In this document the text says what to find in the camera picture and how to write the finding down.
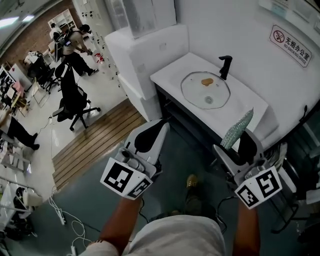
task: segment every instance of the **no smoking sign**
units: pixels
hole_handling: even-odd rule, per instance
[[[312,58],[308,50],[299,40],[278,25],[273,25],[270,41],[289,54],[303,68],[306,68]]]

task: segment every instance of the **white floor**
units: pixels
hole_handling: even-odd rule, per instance
[[[87,56],[85,53],[82,53],[81,56],[89,67],[93,69],[97,68],[97,64],[91,56]],[[118,81],[110,80],[103,70],[92,76],[85,75],[83,77],[79,77],[74,72],[74,76],[75,81],[78,81],[78,85],[87,93],[88,99],[91,100],[91,107],[101,108],[101,112],[93,112],[88,117],[86,120],[87,125],[92,124],[100,116],[127,98],[124,91],[118,87]],[[30,103],[32,109],[29,110],[26,117],[23,117],[20,113],[16,115],[18,121],[30,134],[39,133],[40,129],[48,123],[48,118],[54,111],[59,109],[62,98],[62,92],[58,92],[59,88],[53,88],[51,95],[49,97],[46,96],[40,103],[40,106],[32,99]],[[39,93],[36,96],[37,99],[41,98],[40,96]],[[69,127],[71,123],[72,120],[69,119],[57,122],[57,119],[53,118],[52,124],[48,123],[46,128],[41,130],[36,139],[36,143],[40,144],[40,149],[33,152],[30,157],[30,173],[16,172],[1,165],[0,175],[34,187],[44,200],[48,199],[55,185],[52,177],[54,172],[52,157],[84,130],[79,120],[74,126],[74,131],[70,131]]]

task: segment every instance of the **brick wall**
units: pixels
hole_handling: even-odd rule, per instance
[[[33,21],[11,44],[0,58],[0,64],[8,62],[10,65],[24,60],[29,51],[39,51],[43,53],[48,49],[51,28],[48,21],[59,15],[66,9],[70,10],[75,25],[79,28],[81,21],[76,13],[72,0],[63,0],[47,10],[44,14]]]

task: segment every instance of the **no smoking symbol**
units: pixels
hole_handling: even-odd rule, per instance
[[[278,43],[283,43],[285,41],[285,35],[279,30],[273,32],[273,37]]]

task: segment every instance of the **green floor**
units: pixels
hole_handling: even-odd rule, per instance
[[[54,196],[56,204],[82,222],[101,230],[105,221],[115,209],[119,196],[100,183],[101,175],[108,156],[96,163],[84,176],[65,187]],[[181,209],[186,195],[186,179],[189,174],[196,174],[202,183],[207,200],[217,207],[219,201],[231,195],[226,183],[209,173],[203,166],[201,158],[173,129],[163,145],[160,161],[164,173],[144,194],[145,207],[142,213],[149,219],[159,213]],[[231,255],[233,238],[237,223],[237,200],[223,203],[220,215],[228,229],[224,234],[227,255]],[[271,234],[271,226],[276,214],[268,203],[259,206],[261,255],[262,256],[295,256],[300,255],[300,245],[296,242],[298,233],[296,223],[292,222],[282,233]],[[38,238],[26,237],[23,241],[8,241],[12,256],[65,256],[71,252],[71,243],[75,238],[71,228],[71,217],[66,216],[67,224],[62,226],[55,210],[44,203],[30,217]],[[135,232],[139,231],[146,221],[138,217]],[[87,238],[96,240],[99,233],[86,228]],[[78,253],[85,248],[82,241],[75,242]]]

